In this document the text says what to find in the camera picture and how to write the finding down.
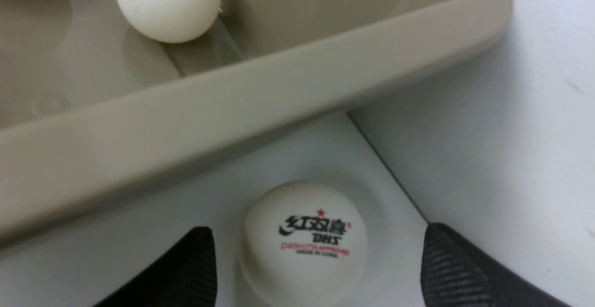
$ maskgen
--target white surface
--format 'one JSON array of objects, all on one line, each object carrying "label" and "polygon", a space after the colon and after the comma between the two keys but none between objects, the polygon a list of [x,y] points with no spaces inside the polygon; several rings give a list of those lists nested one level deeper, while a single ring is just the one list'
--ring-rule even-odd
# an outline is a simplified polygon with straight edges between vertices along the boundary
[{"label": "white surface", "polygon": [[476,60],[357,114],[429,220],[574,307],[595,301],[595,0],[515,0]]},{"label": "white surface", "polygon": [[0,305],[85,307],[115,291],[195,225],[214,230],[217,307],[260,307],[238,273],[244,215],[267,190],[315,180],[357,206],[368,239],[363,279],[340,307],[423,305],[425,221],[346,116],[315,123],[233,163],[0,254]]},{"label": "white surface", "polygon": [[130,24],[146,36],[181,43],[211,27],[221,0],[118,0],[118,4]]},{"label": "white surface", "polygon": [[331,307],[361,278],[364,222],[348,197],[325,184],[300,180],[268,191],[247,212],[244,229],[240,269],[271,306]]}]

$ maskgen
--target ping pong ball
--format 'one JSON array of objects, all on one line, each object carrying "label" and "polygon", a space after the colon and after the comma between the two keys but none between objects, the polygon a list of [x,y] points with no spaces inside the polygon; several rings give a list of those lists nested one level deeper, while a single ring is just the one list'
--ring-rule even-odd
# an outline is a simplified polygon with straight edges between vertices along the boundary
[{"label": "ping pong ball", "polygon": [[364,222],[342,193],[314,182],[278,186],[245,218],[240,269],[273,307],[328,307],[355,288],[368,252]]},{"label": "ping pong ball", "polygon": [[204,34],[215,22],[221,0],[117,0],[134,29],[153,40],[181,43]]}]

